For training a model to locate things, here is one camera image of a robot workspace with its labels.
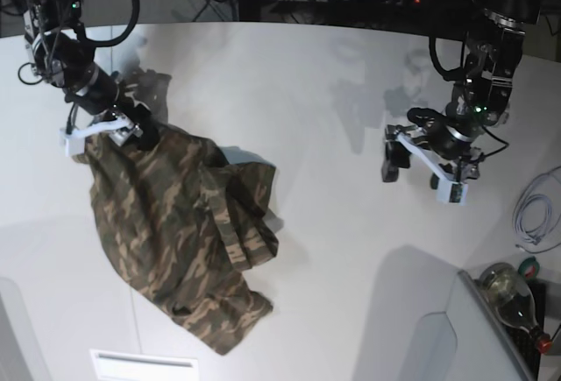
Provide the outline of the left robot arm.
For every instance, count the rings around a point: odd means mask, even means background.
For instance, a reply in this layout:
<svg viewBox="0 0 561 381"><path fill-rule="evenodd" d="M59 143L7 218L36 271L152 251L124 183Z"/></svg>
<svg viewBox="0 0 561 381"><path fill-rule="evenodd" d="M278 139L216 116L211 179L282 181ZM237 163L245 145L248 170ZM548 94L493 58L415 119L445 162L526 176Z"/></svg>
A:
<svg viewBox="0 0 561 381"><path fill-rule="evenodd" d="M508 148L501 140L500 148L483 152L474 143L482 135L490 136L507 114L525 28L537 23L541 5L542 0L471 0L456 68L442 66L437 35L429 35L432 66L451 83L451 99L443 111L414 107L407 112L408 124L386 127L383 182L397 181L412 156L433 153L433 185L450 180L462 186L479 177L481 163Z"/></svg>

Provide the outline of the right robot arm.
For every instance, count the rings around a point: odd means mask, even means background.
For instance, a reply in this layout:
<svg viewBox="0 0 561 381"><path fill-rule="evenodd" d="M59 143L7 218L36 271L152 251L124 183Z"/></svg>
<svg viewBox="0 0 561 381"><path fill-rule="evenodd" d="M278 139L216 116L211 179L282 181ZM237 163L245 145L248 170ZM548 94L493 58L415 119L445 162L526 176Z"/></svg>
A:
<svg viewBox="0 0 561 381"><path fill-rule="evenodd" d="M99 48L124 42L139 17L140 0L131 0L131 16L113 39L87 36L81 20L83 0L16 0L25 26L29 65L39 81L64 92L71 110L60 139L68 156L82 154L88 138L105 134L118 146L134 143L151 150L160 141L150 110L127 94L119 73L107 74L95 61Z"/></svg>

